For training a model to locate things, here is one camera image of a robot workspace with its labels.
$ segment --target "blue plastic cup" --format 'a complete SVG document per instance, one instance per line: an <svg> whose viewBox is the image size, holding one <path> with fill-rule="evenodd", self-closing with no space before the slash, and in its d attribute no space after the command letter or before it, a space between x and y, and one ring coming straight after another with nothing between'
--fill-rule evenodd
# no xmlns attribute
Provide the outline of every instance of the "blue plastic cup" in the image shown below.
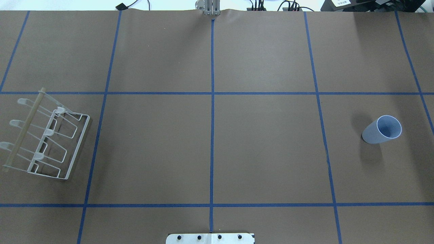
<svg viewBox="0 0 434 244"><path fill-rule="evenodd" d="M362 138L369 144L377 144L396 139L401 132L401 123L395 117L383 115L366 127Z"/></svg>

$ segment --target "white label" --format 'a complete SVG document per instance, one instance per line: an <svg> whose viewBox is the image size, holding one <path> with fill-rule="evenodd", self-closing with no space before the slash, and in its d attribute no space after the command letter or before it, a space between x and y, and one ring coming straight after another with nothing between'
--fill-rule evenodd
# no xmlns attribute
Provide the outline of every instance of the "white label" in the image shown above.
<svg viewBox="0 0 434 244"><path fill-rule="evenodd" d="M351 4L350 0L332 0L332 2L336 7Z"/></svg>

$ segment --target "white wire rack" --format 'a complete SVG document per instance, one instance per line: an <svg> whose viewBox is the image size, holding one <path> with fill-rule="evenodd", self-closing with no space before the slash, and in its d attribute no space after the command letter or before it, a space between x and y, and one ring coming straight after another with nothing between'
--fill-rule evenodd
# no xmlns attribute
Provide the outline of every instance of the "white wire rack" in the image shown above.
<svg viewBox="0 0 434 244"><path fill-rule="evenodd" d="M52 110L41 105L44 98L49 101ZM45 88L39 91L35 101L20 98L18 104L31 109L25 121L13 119L9 123L13 127L20 128L15 144L0 142L0 149L10 152L6 163L3 165L3 171L7 172L9 168L13 168L30 174L68 179L80 146L83 143L86 129L89 126L90 116L71 111L62 103L47 95ZM36 113L45 118L45 121L48 119L46 126L34 124L33 119ZM69 130L60 132L62 125ZM22 146L26 136L36 140L37 143L35 144L37 146L35 150ZM19 164L22 167L15 165L16 160L24 162L24 164Z"/></svg>

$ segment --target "white metal bracket with holes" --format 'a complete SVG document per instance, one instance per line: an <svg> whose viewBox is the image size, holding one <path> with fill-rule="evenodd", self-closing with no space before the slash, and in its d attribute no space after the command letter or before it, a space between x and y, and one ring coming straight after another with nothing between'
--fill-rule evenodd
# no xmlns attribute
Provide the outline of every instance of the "white metal bracket with holes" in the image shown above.
<svg viewBox="0 0 434 244"><path fill-rule="evenodd" d="M52 104L53 109L47 109L41 106L41 102L44 98L47 98ZM9 168L26 171L30 174L46 176L50 178L57 178L66 180L71 173L72 166L76 160L81 144L85 136L87 127L89 126L90 116L82 113L76 113L65 107L62 103L55 100L53 97L46 94L46 89L42 88L35 101L29 99L20 98L18 104L30 107L30 112L27 115L25 121L11 120L10 125L20 128L20 133L16 139L15 144L10 142L0 142L0 148L10 151L6 163L3 165L3 171L8 171ZM48 118L48 123L42 127L32 123L36 113L42 114L42 117ZM61 123L68 124L71 128L71 133L60 133ZM29 128L34 128L40 132L37 136L29 132ZM35 138L37 143L35 150L29 150L22 147L23 140L26 135L31 138ZM56 142L53 137L61 138L64 143L73 145L73 150L68 154L68 150ZM48 145L51 145L50 150L57 151L57 158L51 157L47 150ZM17 168L14 166L14 160L20 158L24 162L28 162L27 168ZM40 168L40 166L48 167L52 173L46 174Z"/></svg>
<svg viewBox="0 0 434 244"><path fill-rule="evenodd" d="M205 0L205 15L220 15L220 0Z"/></svg>
<svg viewBox="0 0 434 244"><path fill-rule="evenodd" d="M170 234L166 244L255 244L255 234L250 233L208 233Z"/></svg>

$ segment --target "cup rim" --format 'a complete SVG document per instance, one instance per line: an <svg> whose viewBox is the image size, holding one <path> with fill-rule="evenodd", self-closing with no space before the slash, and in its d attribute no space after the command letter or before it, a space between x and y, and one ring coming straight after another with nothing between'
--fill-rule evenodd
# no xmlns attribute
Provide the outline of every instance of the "cup rim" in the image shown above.
<svg viewBox="0 0 434 244"><path fill-rule="evenodd" d="M383 118L383 117L391 117L391 118L393 118L396 122L398 122L398 124L399 124L399 134L398 134L397 136L395 136L395 137L388 137L388 136L385 136L385 135L380 131L380 129L378 128L378 122L379 122L380 119ZM384 137L386 137L386 138L388 138L388 139L396 139L396 138L398 138L398 137L401 135L401 133L402 133L402 125L401 125L401 122L399 122L399 120L398 120L397 118L395 118L395 117L393 117L393 116L391 116L391 115L382 115L382 116L380 116L380 117L377 119L376 126L377 126L377 130L378 130L378 132L379 132L382 136L384 136Z"/></svg>

